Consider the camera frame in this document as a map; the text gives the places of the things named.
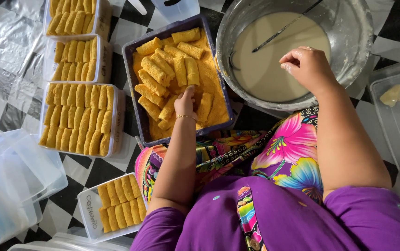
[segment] metal bowl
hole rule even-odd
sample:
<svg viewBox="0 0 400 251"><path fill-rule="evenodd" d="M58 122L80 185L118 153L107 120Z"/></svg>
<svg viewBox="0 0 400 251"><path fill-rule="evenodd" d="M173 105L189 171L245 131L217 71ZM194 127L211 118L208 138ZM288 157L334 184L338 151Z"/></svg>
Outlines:
<svg viewBox="0 0 400 251"><path fill-rule="evenodd" d="M235 0L217 34L217 62L228 85L243 99L257 106L294 111L317 105L308 93L286 102L260 100L245 91L234 76L229 57L239 34L254 20L276 12L302 13L316 0ZM330 66L338 82L347 88L364 68L372 46L372 15L364 0L325 0L306 15L327 34L331 47Z"/></svg>

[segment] white batter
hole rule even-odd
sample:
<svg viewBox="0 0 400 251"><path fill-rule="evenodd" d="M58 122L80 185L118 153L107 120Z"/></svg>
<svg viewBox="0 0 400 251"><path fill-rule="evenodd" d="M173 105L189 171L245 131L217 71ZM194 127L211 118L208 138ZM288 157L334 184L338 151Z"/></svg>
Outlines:
<svg viewBox="0 0 400 251"><path fill-rule="evenodd" d="M302 17L258 52L253 49L265 42L299 14L272 13L249 24L237 38L233 64L239 84L253 96L271 102L293 100L308 93L297 80L280 67L283 55L299 46L323 50L330 59L330 43L325 32L313 20Z"/></svg>

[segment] silver bowl rim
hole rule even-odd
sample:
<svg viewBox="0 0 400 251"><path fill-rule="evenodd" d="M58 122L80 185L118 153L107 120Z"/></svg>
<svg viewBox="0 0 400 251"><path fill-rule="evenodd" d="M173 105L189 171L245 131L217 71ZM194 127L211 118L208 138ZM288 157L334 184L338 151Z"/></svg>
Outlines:
<svg viewBox="0 0 400 251"><path fill-rule="evenodd" d="M296 111L300 109L305 109L313 106L318 105L318 101L316 100L316 96L311 97L308 100L304 100L301 102L297 103L291 103L291 104L284 104L284 103L274 103L274 102L269 102L265 100L258 99L254 97L253 95L249 94L248 92L244 91L242 92L237 85L231 80L229 77L229 73L225 69L222 57L221 57L221 51L222 51L222 45L219 41L223 39L223 32L224 32L224 27L226 22L229 20L231 12L233 9L235 9L236 5L239 4L242 0L235 0L227 11L225 12L225 15L223 16L223 19L220 22L220 26L217 32L217 38L215 40L215 54L217 57L217 64L219 66L220 72L222 73L223 78L225 79L225 82L230 86L230 88L237 93L241 98L244 100L247 100L250 103L253 103L257 106L260 106L265 109L271 109L271 110L278 110L278 111ZM347 77L344 79L343 83L340 83L341 85L344 86L344 88L348 88L354 81L355 79L359 76L361 71L364 69L367 60L370 57L370 51L372 48L373 44L373 37L374 37L374 29L373 29L373 18L372 14L370 13L370 8L368 7L367 3L365 0L357 0L359 1L360 9L363 11L366 15L359 15L360 18L365 19L365 24L368 25L368 27L363 26L363 29L366 31L371 31L370 34L368 34L368 41L366 44L366 53L364 55L364 58L359 57L360 62L358 65L358 72L355 74L352 74L350 77ZM256 103L251 102L249 98L252 98L253 100L256 101Z"/></svg>

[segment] purple shirt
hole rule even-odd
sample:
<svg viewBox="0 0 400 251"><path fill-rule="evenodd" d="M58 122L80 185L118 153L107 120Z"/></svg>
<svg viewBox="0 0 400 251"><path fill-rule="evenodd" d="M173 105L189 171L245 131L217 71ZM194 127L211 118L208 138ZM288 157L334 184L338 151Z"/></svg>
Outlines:
<svg viewBox="0 0 400 251"><path fill-rule="evenodd" d="M243 186L252 190L268 251L400 250L400 199L393 192L343 187L321 207L301 191L255 176L215 179L186 217L174 208L154 210L130 250L247 250L237 215Z"/></svg>

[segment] purple tray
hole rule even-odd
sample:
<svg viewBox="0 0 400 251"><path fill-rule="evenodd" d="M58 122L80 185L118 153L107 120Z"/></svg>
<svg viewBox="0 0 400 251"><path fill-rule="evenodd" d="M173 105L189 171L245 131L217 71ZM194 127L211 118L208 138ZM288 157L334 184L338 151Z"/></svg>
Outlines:
<svg viewBox="0 0 400 251"><path fill-rule="evenodd" d="M196 27L203 28L206 31L206 37L208 38L209 48L211 49L212 56L214 57L215 56L214 41L212 40L211 31L209 30L206 17L202 14L193 16L183 21L177 21L171 23L165 27L159 28L158 30L149 32L144 36L125 44L122 47L122 54L124 56L124 64L125 64L125 69L127 71L127 78L129 80L130 93L132 94L133 108L135 109L136 119L138 122L138 129L140 131L141 141L143 145L146 147L159 145L163 143L169 143L170 137L152 141L152 138L149 133L149 118L147 117L144 108L138 103L138 99L141 97L141 94L135 91L135 85L139 84L139 82L135 72L133 71L133 53L136 51L137 47L140 47L142 44L152 40L154 37L158 37L159 39L164 39L171 37L171 34L174 32L186 31ZM217 74L220 79L220 86L223 92L223 97L225 97L226 110L228 111L229 120L222 124L213 125L207 128L203 128L201 130L197 130L196 131L197 136L206 135L214 130L230 126L234 122L233 121L234 115L232 114L231 104L229 102L229 97L228 97L228 92L226 91L225 82L223 80L222 75L218 71Z"/></svg>

